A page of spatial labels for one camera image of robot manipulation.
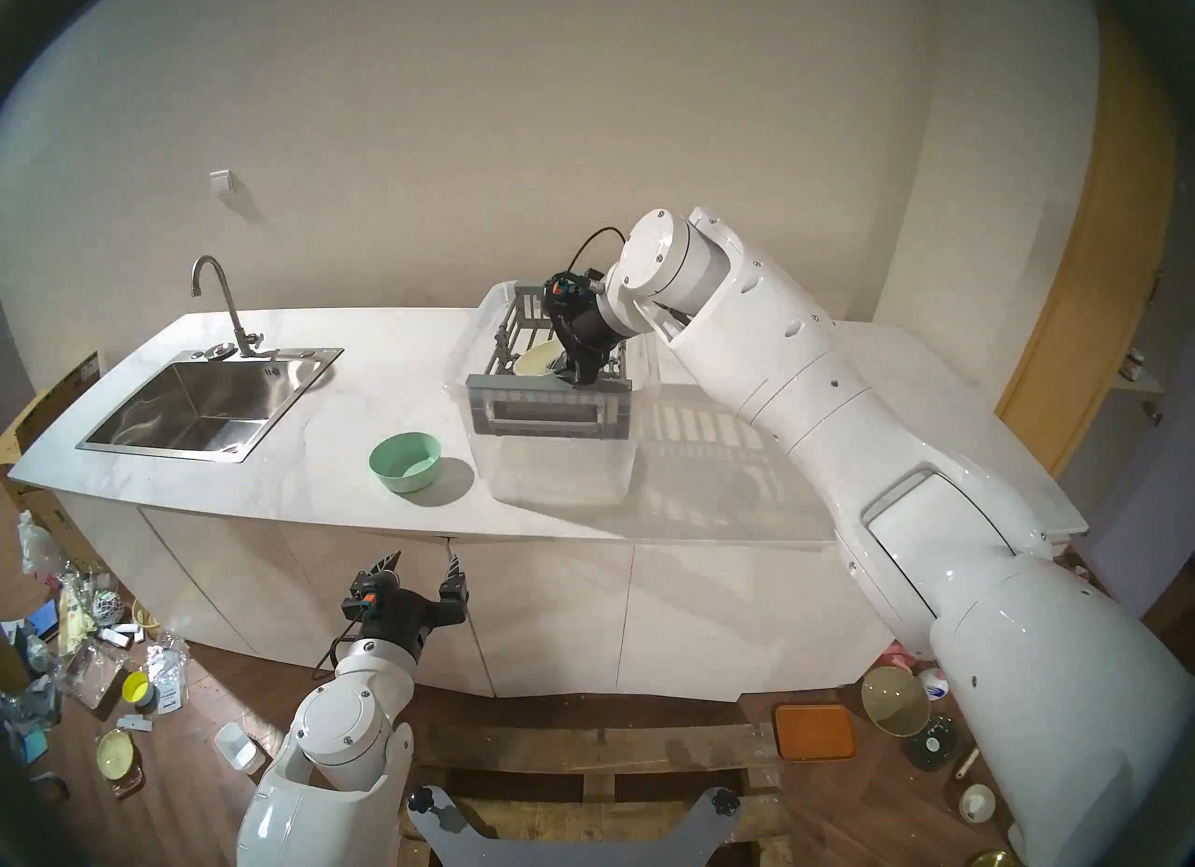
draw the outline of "kitchen island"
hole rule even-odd
[[[451,549],[468,576],[470,619],[429,639],[422,683],[735,700],[834,687],[866,670],[891,637],[841,564],[826,509],[771,441],[721,411],[663,346],[626,498],[549,508],[491,497],[443,388],[470,315],[245,312],[263,349],[344,352],[244,462],[76,449],[180,351],[228,338],[223,313],[182,316],[103,376],[11,475],[56,492],[164,625],[245,654],[314,664],[344,628],[339,602],[358,568],[402,551],[404,586],[434,597]],[[1083,529],[1048,475],[924,346],[894,327],[841,327],[866,379],[917,432],[1000,472],[1059,541]],[[921,398],[949,414],[924,416]],[[404,431],[434,435],[445,465],[431,487],[399,497],[367,461]]]

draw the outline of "faucet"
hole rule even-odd
[[[195,265],[191,268],[191,297],[200,297],[203,294],[200,290],[200,272],[203,270],[206,263],[212,263],[212,268],[216,271],[216,278],[220,278],[225,302],[228,305],[228,316],[232,316],[232,332],[234,338],[237,338],[237,349],[240,350],[241,357],[245,357],[245,359],[264,357],[264,353],[256,352],[253,346],[261,344],[265,337],[261,333],[245,333],[244,327],[240,325],[240,316],[237,316],[237,306],[233,305],[232,293],[228,290],[228,278],[225,278],[223,268],[216,262],[216,257],[198,257],[195,260]]]

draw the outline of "stainless steel sink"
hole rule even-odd
[[[177,355],[76,449],[244,462],[343,350],[277,350],[209,361]]]

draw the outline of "cabinet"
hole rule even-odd
[[[358,571],[367,571],[392,552],[402,553],[397,568],[402,585],[429,601],[439,599],[440,583],[448,568],[448,549],[442,539],[398,539],[301,523],[280,523],[277,530],[320,601],[330,607],[339,608]],[[473,590],[472,574],[467,567],[465,571]],[[339,628],[344,628],[343,621]],[[428,637],[415,680],[428,687],[494,696],[471,620],[436,629]]]
[[[344,628],[339,597],[315,596],[274,523],[151,508],[142,512],[257,654],[311,668]]]
[[[453,540],[498,696],[613,693],[633,547]]]
[[[858,680],[893,637],[834,549],[636,546],[618,690],[735,701]]]
[[[188,641],[255,654],[134,504],[57,492],[72,522],[157,620]]]

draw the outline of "green bowl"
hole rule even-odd
[[[440,474],[440,442],[428,433],[392,436],[374,447],[369,468],[396,494],[410,494]]]

